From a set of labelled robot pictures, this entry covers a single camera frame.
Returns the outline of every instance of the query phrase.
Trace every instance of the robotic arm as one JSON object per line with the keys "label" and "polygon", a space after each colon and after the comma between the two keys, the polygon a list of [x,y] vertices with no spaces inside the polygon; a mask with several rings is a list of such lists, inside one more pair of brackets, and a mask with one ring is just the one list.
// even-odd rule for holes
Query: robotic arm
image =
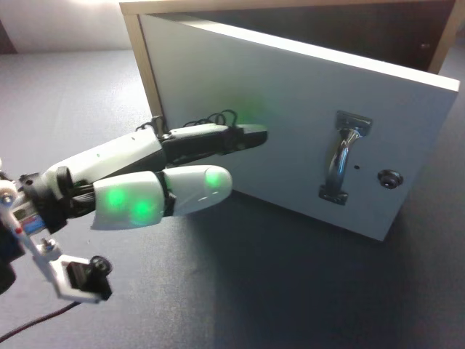
{"label": "robotic arm", "polygon": [[0,294],[15,281],[10,263],[28,249],[58,297],[107,300],[111,264],[105,258],[68,256],[55,240],[36,245],[32,236],[44,229],[53,234],[68,219],[92,211],[92,229],[122,230],[205,209],[230,195],[229,172],[175,166],[253,148],[266,139],[260,125],[202,124],[159,137],[142,129],[61,161],[42,175],[26,174],[14,182],[0,172]]}

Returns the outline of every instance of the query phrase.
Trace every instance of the white door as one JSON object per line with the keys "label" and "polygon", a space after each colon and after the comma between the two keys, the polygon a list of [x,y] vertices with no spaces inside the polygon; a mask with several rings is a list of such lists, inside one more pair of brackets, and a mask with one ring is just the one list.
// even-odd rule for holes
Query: white door
{"label": "white door", "polygon": [[269,129],[262,147],[201,163],[243,193],[384,239],[458,81],[192,17],[141,23],[170,129],[226,108]]}

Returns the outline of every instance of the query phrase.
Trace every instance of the wooden frame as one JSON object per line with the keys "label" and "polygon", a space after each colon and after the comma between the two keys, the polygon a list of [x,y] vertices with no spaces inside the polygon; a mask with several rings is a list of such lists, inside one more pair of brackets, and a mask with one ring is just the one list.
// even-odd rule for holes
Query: wooden frame
{"label": "wooden frame", "polygon": [[[147,0],[121,2],[126,27],[131,40],[134,56],[139,67],[142,83],[152,115],[163,115],[161,101],[156,87],[156,78],[145,46],[145,39],[140,25],[140,15],[168,12],[197,12],[229,9],[264,9],[280,7],[386,4],[403,2],[425,2],[447,0]],[[448,50],[455,41],[461,23],[465,21],[465,0],[455,0],[448,22],[429,65],[430,73],[439,73]]]}

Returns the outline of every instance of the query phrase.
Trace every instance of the metal handle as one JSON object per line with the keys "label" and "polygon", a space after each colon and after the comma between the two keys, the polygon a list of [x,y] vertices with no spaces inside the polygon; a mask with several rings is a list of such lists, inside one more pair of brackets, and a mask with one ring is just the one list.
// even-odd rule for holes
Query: metal handle
{"label": "metal handle", "polygon": [[355,141],[365,137],[372,121],[363,116],[338,111],[336,128],[341,136],[335,154],[331,159],[326,182],[320,186],[320,197],[338,205],[345,205],[349,194],[341,190],[346,172],[347,159]]}

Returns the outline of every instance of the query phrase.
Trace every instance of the green light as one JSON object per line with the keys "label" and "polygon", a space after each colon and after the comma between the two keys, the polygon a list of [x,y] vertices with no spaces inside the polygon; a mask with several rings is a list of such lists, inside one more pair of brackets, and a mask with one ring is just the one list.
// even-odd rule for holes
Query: green light
{"label": "green light", "polygon": [[132,222],[136,225],[147,225],[157,217],[157,205],[151,200],[140,200],[132,208]]}
{"label": "green light", "polygon": [[221,176],[218,172],[207,171],[205,173],[205,183],[210,188],[218,188],[221,185]]}
{"label": "green light", "polygon": [[126,204],[126,193],[120,188],[114,188],[108,191],[107,208],[111,212],[121,211]]}

